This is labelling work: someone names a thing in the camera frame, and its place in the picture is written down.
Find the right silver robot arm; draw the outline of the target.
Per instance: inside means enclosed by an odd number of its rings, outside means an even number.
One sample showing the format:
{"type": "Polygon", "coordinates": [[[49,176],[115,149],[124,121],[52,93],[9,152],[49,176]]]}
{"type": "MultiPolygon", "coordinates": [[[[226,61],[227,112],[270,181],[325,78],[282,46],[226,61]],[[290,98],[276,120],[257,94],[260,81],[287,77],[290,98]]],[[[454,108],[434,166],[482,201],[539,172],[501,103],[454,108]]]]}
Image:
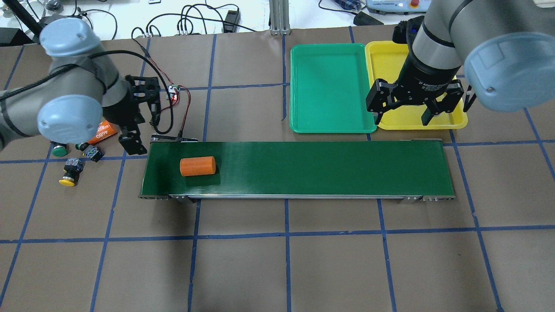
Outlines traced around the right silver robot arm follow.
{"type": "Polygon", "coordinates": [[[408,46],[394,83],[375,79],[366,108],[379,124],[403,106],[423,106],[427,126],[478,99],[497,112],[515,112],[554,98],[554,8],[533,0],[433,0],[424,16],[397,24],[408,46]]]}

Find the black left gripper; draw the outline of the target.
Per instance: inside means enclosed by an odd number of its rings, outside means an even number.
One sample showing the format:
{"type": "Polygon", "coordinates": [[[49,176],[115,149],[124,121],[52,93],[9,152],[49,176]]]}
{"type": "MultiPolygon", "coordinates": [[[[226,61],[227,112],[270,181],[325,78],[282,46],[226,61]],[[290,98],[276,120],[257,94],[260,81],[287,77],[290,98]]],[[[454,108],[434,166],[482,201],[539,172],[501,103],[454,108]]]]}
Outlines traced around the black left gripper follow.
{"type": "Polygon", "coordinates": [[[140,114],[139,105],[146,103],[149,107],[150,125],[158,127],[160,123],[160,81],[157,77],[125,76],[119,78],[104,95],[104,119],[118,125],[121,134],[119,144],[129,155],[147,154],[137,125],[145,123],[140,114]]]}

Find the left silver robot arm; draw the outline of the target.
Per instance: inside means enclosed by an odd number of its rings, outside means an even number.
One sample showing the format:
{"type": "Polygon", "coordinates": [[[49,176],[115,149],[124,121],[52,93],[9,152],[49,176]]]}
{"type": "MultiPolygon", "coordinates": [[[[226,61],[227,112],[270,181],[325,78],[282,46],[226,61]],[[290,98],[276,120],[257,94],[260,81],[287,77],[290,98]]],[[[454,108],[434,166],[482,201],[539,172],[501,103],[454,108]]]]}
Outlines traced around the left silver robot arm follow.
{"type": "Polygon", "coordinates": [[[93,139],[102,120],[121,130],[119,144],[129,155],[146,154],[139,109],[146,103],[151,125],[159,126],[161,77],[121,76],[111,55],[83,20],[63,18],[48,24],[39,36],[52,59],[48,75],[35,83],[1,93],[1,148],[12,141],[42,135],[57,143],[93,139]]]}

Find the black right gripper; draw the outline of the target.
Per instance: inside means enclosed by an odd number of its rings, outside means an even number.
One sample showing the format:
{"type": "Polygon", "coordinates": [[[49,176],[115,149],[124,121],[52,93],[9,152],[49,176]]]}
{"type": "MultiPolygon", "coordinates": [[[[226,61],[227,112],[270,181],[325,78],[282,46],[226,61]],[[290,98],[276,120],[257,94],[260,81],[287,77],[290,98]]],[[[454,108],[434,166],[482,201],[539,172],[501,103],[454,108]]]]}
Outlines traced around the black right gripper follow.
{"type": "Polygon", "coordinates": [[[366,108],[375,125],[383,115],[405,105],[425,105],[423,126],[443,112],[451,113],[463,97],[464,88],[454,79],[457,69],[435,69],[418,60],[408,44],[408,55],[395,81],[376,77],[366,97],[366,108]]]}

